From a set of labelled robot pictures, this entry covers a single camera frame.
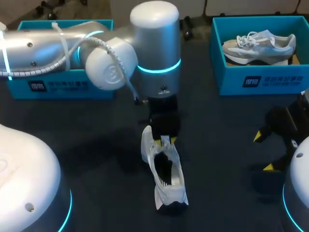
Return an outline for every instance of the logo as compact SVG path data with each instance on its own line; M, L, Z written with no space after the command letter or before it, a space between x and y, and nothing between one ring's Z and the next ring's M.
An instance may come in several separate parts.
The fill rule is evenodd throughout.
M260 81L261 81L261 76L246 76L242 87L243 88L258 87Z
M28 81L32 92L46 92L46 87L43 81Z

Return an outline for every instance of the shoe box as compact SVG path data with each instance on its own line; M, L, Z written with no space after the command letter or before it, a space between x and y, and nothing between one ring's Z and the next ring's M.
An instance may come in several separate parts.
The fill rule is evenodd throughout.
M226 61L225 41L251 31L296 36L290 65L245 65ZM303 16L216 17L212 21L210 55L220 95L295 94L309 87L309 24Z
M54 22L57 22L60 28L68 28L87 21L89 20L56 20ZM96 21L113 30L112 20ZM22 21L18 30L53 29L52 22L49 20ZM17 100L112 100L114 98L114 91L103 91L95 87L84 70L7 80L6 84L12 96Z

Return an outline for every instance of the shoe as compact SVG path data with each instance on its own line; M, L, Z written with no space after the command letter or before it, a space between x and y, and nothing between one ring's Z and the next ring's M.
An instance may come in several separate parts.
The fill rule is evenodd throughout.
M270 65L287 65L295 53L296 37L279 37L268 30L250 32L247 36L237 36L235 40L224 42L223 53L231 61L246 65L259 60Z
M162 146L154 141L151 126L144 129L141 137L141 157L149 164L154 175L156 209L173 203L189 205L176 147L170 144L168 136L162 136L161 141Z

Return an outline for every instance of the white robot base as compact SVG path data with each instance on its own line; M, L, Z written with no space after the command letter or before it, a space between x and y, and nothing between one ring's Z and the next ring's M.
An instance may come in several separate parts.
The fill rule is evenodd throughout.
M42 140L0 125L0 232L71 232L72 193Z
M281 196L284 232L309 231L309 137L295 151Z

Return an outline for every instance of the white robotic arm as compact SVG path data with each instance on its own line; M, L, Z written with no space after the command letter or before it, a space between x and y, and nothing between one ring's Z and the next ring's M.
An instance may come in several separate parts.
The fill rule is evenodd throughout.
M138 65L144 96L165 98L178 92L179 13L171 3L136 6L126 28L108 31L92 21L67 29L0 32L0 76L23 78L65 69L85 69L103 90L127 84Z

